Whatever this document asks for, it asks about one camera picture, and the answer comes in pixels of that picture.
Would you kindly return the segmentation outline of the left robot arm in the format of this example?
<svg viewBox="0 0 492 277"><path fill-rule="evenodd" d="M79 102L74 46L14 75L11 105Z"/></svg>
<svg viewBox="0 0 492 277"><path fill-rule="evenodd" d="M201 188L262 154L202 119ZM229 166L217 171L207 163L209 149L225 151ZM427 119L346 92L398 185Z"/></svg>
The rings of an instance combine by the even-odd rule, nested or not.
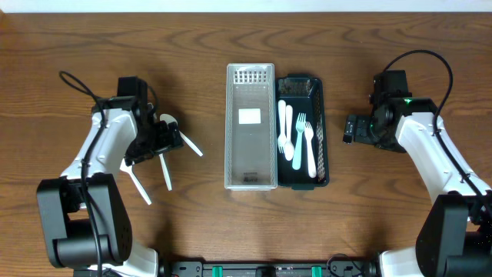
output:
<svg viewBox="0 0 492 277"><path fill-rule="evenodd" d="M117 94L102 98L79 79L71 87L91 96L91 129L74 161L37 188L49 262L76 276L169 276L158 252L133 239L116 178L183 146L178 126L161 121L153 92L137 76L120 77Z"/></svg>

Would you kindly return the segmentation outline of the white plastic fork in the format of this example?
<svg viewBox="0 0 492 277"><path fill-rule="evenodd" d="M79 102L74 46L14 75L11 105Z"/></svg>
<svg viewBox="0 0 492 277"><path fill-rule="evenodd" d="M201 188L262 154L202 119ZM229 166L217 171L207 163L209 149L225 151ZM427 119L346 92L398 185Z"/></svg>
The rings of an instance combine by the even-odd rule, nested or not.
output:
<svg viewBox="0 0 492 277"><path fill-rule="evenodd" d="M278 117L280 123L280 135L278 136L278 149L281 154L284 153L284 145L286 143L286 135L285 135L285 109L286 102L284 100L278 101Z"/></svg>
<svg viewBox="0 0 492 277"><path fill-rule="evenodd" d="M297 131L296 144L294 147L294 157L292 160L292 168L293 170L299 170L301 168L301 156L302 156L302 138L304 133L304 126L306 122L306 114L300 112L298 114L295 128Z"/></svg>
<svg viewBox="0 0 492 277"><path fill-rule="evenodd" d="M317 176L317 169L314 162L314 151L312 145L314 130L310 122L305 122L304 136L307 142L307 172L309 177L313 179Z"/></svg>

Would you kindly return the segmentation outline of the black plastic mesh basket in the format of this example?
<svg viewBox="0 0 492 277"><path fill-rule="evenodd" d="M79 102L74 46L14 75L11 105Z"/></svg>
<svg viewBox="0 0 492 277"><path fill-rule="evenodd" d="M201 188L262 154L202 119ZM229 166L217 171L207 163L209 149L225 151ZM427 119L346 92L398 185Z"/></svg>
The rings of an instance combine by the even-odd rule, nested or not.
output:
<svg viewBox="0 0 492 277"><path fill-rule="evenodd" d="M320 78L289 74L275 81L278 108L278 134L284 133L293 145L291 159L278 154L278 184L293 190L325 187L329 181L327 134L325 128L323 85Z"/></svg>

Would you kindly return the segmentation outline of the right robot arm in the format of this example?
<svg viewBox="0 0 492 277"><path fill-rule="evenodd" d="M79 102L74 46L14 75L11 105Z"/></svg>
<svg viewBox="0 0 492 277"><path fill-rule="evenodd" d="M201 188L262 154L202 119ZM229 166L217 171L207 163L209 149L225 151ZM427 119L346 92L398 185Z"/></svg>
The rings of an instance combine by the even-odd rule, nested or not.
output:
<svg viewBox="0 0 492 277"><path fill-rule="evenodd" d="M432 208L414 246L382 252L380 276L489 276L491 187L450 140L437 106L415 98L403 70L374 76L369 115L347 117L343 141L407 153Z"/></svg>

